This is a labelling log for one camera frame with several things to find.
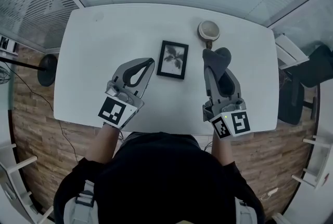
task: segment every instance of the wooden floor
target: wooden floor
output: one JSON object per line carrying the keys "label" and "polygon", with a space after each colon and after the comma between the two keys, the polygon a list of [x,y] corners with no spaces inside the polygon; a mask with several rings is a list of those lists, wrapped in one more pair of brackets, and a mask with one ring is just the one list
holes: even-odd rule
{"label": "wooden floor", "polygon": [[[42,56],[30,49],[19,48],[22,62],[38,65]],[[36,71],[31,69],[17,67],[17,73],[53,107],[54,85],[39,85]],[[307,96],[311,98],[313,94],[314,90],[310,90]],[[38,157],[35,163],[23,169],[25,179],[34,198],[44,208],[49,208],[62,179],[76,165],[73,149],[62,135],[50,106],[43,98],[31,93],[17,77],[12,119],[19,159],[24,160],[31,155]],[[81,159],[99,129],[66,122],[61,122],[61,125],[64,135],[75,147],[78,159]],[[275,212],[282,212],[289,202],[297,186],[296,181],[290,180],[291,174],[301,174],[310,151],[310,145],[303,143],[302,139],[310,138],[314,127],[309,110],[303,110],[302,122],[298,126],[278,123],[275,131],[255,133],[233,142],[237,166],[259,198],[275,187],[280,188],[270,199],[262,202],[268,218]],[[197,137],[202,148],[211,139],[211,136]]]}

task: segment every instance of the black chair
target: black chair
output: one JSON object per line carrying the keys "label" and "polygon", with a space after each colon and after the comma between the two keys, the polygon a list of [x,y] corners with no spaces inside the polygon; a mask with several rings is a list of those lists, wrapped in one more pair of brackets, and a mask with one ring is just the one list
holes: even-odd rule
{"label": "black chair", "polygon": [[303,107],[312,109],[311,118],[316,113],[317,100],[304,101],[304,86],[311,88],[333,78],[333,53],[326,46],[319,46],[309,60],[298,66],[284,70],[288,79],[279,92],[279,120],[297,125],[301,119]]}

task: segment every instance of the white cup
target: white cup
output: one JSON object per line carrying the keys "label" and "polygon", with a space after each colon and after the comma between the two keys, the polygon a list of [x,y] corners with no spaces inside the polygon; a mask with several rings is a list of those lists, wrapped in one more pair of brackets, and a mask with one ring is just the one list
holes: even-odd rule
{"label": "white cup", "polygon": [[198,33],[201,39],[206,43],[206,48],[212,49],[213,41],[220,36],[220,29],[212,21],[203,21],[199,23]]}

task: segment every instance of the electrical outlet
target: electrical outlet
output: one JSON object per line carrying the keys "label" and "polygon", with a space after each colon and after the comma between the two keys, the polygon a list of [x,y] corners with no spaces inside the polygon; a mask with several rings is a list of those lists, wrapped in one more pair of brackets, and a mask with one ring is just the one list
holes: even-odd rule
{"label": "electrical outlet", "polygon": [[278,189],[279,189],[279,188],[278,188],[278,187],[276,187],[275,189],[273,189],[273,190],[269,191],[269,192],[267,193],[267,194],[268,194],[268,196],[271,196],[272,194],[276,193]]}

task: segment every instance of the person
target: person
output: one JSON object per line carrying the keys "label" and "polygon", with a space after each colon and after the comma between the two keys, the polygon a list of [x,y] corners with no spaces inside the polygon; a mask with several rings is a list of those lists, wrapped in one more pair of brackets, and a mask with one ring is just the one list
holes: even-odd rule
{"label": "person", "polygon": [[132,133],[114,155],[119,130],[104,124],[54,197],[55,223],[66,203],[94,183],[98,223],[236,223],[235,197],[265,222],[241,176],[230,141],[214,134],[211,154],[191,135]]}

